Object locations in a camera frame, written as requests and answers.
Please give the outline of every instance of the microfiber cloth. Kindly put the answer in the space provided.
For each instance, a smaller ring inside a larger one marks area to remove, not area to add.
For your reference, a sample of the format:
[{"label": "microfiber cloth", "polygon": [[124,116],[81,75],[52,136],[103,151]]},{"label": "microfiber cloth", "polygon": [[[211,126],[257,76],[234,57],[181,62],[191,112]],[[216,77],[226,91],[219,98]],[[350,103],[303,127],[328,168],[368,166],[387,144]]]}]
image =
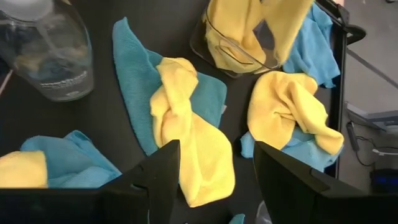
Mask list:
[{"label": "microfiber cloth", "polygon": [[0,188],[46,188],[42,151],[12,152],[0,158]]},{"label": "microfiber cloth", "polygon": [[335,85],[332,78],[340,75],[340,71],[330,48],[332,25],[328,14],[313,4],[298,32],[283,70],[287,73],[306,73],[313,77],[318,85],[333,88]]},{"label": "microfiber cloth", "polygon": [[[245,158],[253,158],[254,138],[247,132],[241,138],[242,156]],[[296,126],[290,141],[283,147],[282,152],[298,159],[312,168],[323,172],[326,167],[335,163],[341,150],[335,155],[331,155],[321,149],[315,142],[313,134],[303,133],[300,127]]]},{"label": "microfiber cloth", "polygon": [[274,36],[274,57],[279,63],[285,62],[312,2],[211,0],[203,20],[208,49],[216,66],[236,73],[257,72],[262,67],[258,62],[264,63],[266,55],[253,30],[264,20]]},{"label": "microfiber cloth", "polygon": [[[142,46],[129,28],[126,18],[115,23],[113,27],[113,54],[130,122],[141,148],[149,156],[158,149],[149,100],[162,85],[155,67],[163,57]],[[226,98],[226,85],[201,73],[198,73],[198,81],[190,98],[192,110],[214,127],[218,127]]]},{"label": "microfiber cloth", "polygon": [[184,58],[163,58],[156,67],[162,86],[150,99],[158,147],[181,144],[180,185],[190,207],[230,196],[235,186],[232,147],[216,127],[192,111],[197,72]]},{"label": "microfiber cloth", "polygon": [[229,224],[243,224],[244,223],[244,214],[235,215]]},{"label": "microfiber cloth", "polygon": [[315,80],[304,73],[272,71],[256,82],[248,110],[250,133],[257,141],[281,150],[290,141],[296,123],[331,155],[339,152],[344,137],[326,126],[324,105],[314,93]]},{"label": "microfiber cloth", "polygon": [[121,175],[80,131],[62,138],[35,136],[21,152],[40,150],[45,155],[49,188],[97,188]]}]

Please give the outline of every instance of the blue object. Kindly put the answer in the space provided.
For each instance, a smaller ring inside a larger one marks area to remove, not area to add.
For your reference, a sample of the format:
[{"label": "blue object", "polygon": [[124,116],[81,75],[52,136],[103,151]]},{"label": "blue object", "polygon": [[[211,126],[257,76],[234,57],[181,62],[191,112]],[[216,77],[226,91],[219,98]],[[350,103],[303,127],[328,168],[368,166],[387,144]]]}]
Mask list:
[{"label": "blue object", "polygon": [[314,3],[283,65],[284,72],[303,72],[313,77],[318,85],[333,88],[332,78],[340,75],[340,70],[330,48],[332,25],[328,14]]},{"label": "blue object", "polygon": [[[155,68],[162,56],[142,46],[126,18],[113,27],[113,55],[130,122],[141,148],[149,156],[158,148],[154,139],[149,100],[162,85]],[[226,85],[201,73],[198,73],[198,80],[199,84],[191,96],[192,110],[218,127],[226,98]]]},{"label": "blue object", "polygon": [[[250,132],[247,132],[241,138],[241,154],[243,157],[253,158],[254,141],[255,140]],[[341,149],[334,156],[330,155],[316,144],[313,134],[303,133],[300,127],[296,126],[294,128],[292,138],[282,149],[282,152],[306,163],[320,172],[323,172],[326,167],[335,163]]]},{"label": "blue object", "polygon": [[244,214],[235,215],[229,224],[243,224],[244,223]]},{"label": "blue object", "polygon": [[121,175],[80,131],[62,138],[36,136],[21,151],[45,154],[49,188],[98,188]]}]

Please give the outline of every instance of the clear plastic bottle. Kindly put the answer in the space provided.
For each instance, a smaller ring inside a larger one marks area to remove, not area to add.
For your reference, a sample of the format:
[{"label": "clear plastic bottle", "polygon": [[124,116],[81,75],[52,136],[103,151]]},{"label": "clear plastic bottle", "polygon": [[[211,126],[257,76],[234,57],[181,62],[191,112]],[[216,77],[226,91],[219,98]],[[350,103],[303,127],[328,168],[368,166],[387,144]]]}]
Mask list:
[{"label": "clear plastic bottle", "polygon": [[52,101],[76,100],[94,87],[88,33],[59,0],[0,0],[0,56]]},{"label": "clear plastic bottle", "polygon": [[271,217],[269,216],[267,206],[262,201],[257,209],[256,224],[272,224]]}]

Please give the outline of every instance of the bottle cap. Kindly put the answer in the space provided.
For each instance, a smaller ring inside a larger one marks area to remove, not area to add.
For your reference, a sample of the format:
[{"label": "bottle cap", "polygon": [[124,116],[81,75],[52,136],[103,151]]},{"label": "bottle cap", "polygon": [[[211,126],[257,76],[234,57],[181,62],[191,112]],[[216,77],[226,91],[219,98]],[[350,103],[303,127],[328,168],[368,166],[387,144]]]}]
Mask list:
[{"label": "bottle cap", "polygon": [[53,0],[0,0],[0,10],[22,21],[37,21],[53,9]]}]

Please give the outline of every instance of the black table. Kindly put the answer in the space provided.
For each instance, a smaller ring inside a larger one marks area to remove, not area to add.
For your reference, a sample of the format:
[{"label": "black table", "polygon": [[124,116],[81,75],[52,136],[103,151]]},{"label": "black table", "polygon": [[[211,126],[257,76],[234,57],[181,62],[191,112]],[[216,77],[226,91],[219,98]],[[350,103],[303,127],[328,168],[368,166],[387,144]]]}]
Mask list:
[{"label": "black table", "polygon": [[[189,47],[192,30],[206,0],[72,0],[83,18],[94,54],[95,89],[78,100],[52,103],[17,75],[0,98],[0,154],[18,150],[29,137],[64,137],[79,129],[122,172],[144,154],[131,128],[113,63],[112,28],[126,16],[142,44],[165,57],[185,57],[202,73],[228,86],[220,129],[233,144],[236,186],[232,196],[199,208],[189,208],[179,190],[171,223],[228,223],[238,213],[253,223],[261,193],[252,160],[240,156],[240,137],[248,130],[246,115],[258,75],[233,80],[197,57]],[[320,89],[317,97],[330,110],[332,91]]]}]

